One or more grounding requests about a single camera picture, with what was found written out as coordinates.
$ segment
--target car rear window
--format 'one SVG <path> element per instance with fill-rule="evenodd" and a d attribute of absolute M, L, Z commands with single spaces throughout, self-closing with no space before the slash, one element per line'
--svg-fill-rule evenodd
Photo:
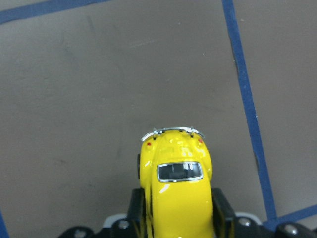
<path fill-rule="evenodd" d="M 161 182 L 198 180 L 203 177 L 198 162 L 169 163 L 158 166 L 158 179 Z"/>

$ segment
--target toy car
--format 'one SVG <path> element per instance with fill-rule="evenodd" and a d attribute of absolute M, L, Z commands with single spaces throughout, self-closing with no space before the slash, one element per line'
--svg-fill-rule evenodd
<path fill-rule="evenodd" d="M 138 157 L 149 238 L 212 238 L 211 157 L 189 127 L 155 130 Z"/>

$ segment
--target metal bolt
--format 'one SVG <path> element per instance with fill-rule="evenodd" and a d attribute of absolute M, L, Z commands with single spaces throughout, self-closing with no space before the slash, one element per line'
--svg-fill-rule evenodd
<path fill-rule="evenodd" d="M 248 219 L 248 218 L 245 218 L 245 217 L 241 217 L 239 219 L 239 223 L 242 225 L 242 226 L 245 226 L 245 227 L 249 227 L 251 225 L 251 220 Z"/>
<path fill-rule="evenodd" d="M 83 230 L 76 230 L 74 234 L 74 238 L 85 238 L 86 234 L 87 233 Z"/>
<path fill-rule="evenodd" d="M 285 231 L 287 231 L 289 234 L 292 234 L 292 235 L 297 235 L 298 234 L 298 229 L 291 225 L 291 224 L 287 224 L 285 227 L 284 227 Z"/>
<path fill-rule="evenodd" d="M 120 229 L 127 229 L 129 227 L 129 225 L 130 225 L 130 223 L 126 220 L 121 220 L 121 221 L 119 221 L 119 224 L 118 224 Z"/>

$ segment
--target gray floor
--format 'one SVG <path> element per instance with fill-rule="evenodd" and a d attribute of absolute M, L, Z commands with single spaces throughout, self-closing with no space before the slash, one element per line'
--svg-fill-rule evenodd
<path fill-rule="evenodd" d="M 234 3 L 281 216 L 317 204 L 317 2 Z M 126 212 L 140 138 L 162 126 L 202 131 L 213 187 L 265 220 L 221 1 L 113 0 L 9 22 L 0 34 L 10 237 L 98 231 Z M 317 217 L 302 223 L 316 227 Z"/>

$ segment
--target blue tape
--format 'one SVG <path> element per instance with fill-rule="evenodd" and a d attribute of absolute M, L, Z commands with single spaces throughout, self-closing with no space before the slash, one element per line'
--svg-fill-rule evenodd
<path fill-rule="evenodd" d="M 109 0 L 49 0 L 45 2 L 21 6 L 0 11 L 0 24 L 105 1 Z"/>
<path fill-rule="evenodd" d="M 290 214 L 281 216 L 275 220 L 270 220 L 267 222 L 264 222 L 263 225 L 267 227 L 270 230 L 275 230 L 276 226 L 284 223 L 284 222 L 296 222 L 301 219 L 313 216 L 317 214 L 317 205 L 310 206 L 307 208 L 304 208 L 302 210 L 292 212 Z"/>
<path fill-rule="evenodd" d="M 1 212 L 0 212 L 0 238 L 9 238 L 9 234 L 8 234 L 8 231 L 6 230 Z"/>
<path fill-rule="evenodd" d="M 259 166 L 259 179 L 262 189 L 262 196 L 268 220 L 276 219 L 276 209 L 272 193 L 272 188 L 268 176 L 264 149 L 262 146 L 260 128 L 258 124 L 256 109 L 253 102 L 252 91 L 250 87 L 246 62 L 244 59 L 242 43 L 239 34 L 238 23 L 235 17 L 235 11 L 232 0 L 222 0 L 223 11 L 227 22 L 228 33 L 235 57 L 236 67 L 238 69 L 239 86 L 244 105 L 244 110 L 249 127 L 249 133 L 253 152 Z"/>

